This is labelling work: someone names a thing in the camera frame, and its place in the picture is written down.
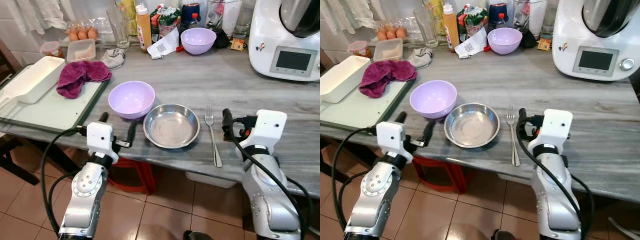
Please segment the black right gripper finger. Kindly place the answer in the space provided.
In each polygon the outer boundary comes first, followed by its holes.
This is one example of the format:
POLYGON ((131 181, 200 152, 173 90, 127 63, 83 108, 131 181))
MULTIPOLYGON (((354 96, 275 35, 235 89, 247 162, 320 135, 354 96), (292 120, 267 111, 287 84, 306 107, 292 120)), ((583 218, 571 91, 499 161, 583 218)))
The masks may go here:
POLYGON ((526 130, 527 122, 528 116, 526 109, 520 108, 518 111, 518 138, 523 141, 528 141, 530 139, 526 130))
POLYGON ((224 141, 235 141, 233 132, 234 118, 230 109, 222 110, 222 132, 224 141))

